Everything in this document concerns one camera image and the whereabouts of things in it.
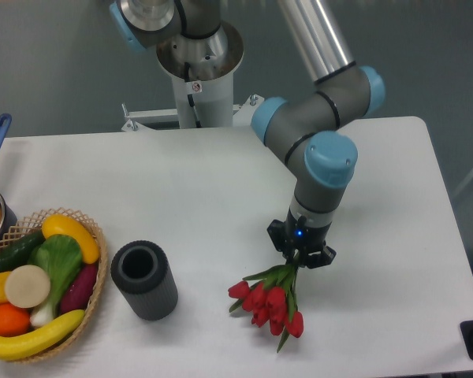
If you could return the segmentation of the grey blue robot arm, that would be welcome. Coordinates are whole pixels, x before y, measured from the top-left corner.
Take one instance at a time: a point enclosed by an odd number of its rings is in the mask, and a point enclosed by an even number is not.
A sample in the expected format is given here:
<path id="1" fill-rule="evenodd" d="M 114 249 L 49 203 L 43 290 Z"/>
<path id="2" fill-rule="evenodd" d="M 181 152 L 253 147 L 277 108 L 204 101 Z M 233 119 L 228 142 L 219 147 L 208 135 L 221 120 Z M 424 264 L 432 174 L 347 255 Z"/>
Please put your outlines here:
<path id="1" fill-rule="evenodd" d="M 339 130 L 377 109 L 385 85 L 373 68 L 356 64 L 324 1 L 278 5 L 315 93 L 296 105 L 266 99 L 255 107 L 251 127 L 296 177 L 287 217 L 272 221 L 268 234 L 286 261 L 315 269 L 335 257 L 326 234 L 358 158 Z M 155 50 L 172 80 L 181 128 L 233 125 L 233 74 L 244 45 L 222 19 L 220 2 L 115 1 L 110 14 L 130 48 Z"/>

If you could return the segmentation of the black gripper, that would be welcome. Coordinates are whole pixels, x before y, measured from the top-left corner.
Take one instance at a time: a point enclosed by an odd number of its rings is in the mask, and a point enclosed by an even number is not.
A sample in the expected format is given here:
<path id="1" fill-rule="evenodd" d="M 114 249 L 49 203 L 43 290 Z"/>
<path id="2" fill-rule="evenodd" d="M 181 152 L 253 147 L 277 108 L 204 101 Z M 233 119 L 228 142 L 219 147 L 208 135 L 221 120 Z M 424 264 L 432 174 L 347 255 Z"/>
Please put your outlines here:
<path id="1" fill-rule="evenodd" d="M 313 227 L 302 220 L 304 216 L 295 218 L 288 211 L 285 223 L 272 220 L 267 227 L 268 235 L 274 248 L 280 252 L 286 261 L 292 261 L 295 250 L 300 253 L 299 266 L 316 269 L 330 265 L 337 255 L 331 247 L 325 245 L 326 235 L 331 223 L 322 227 Z"/>

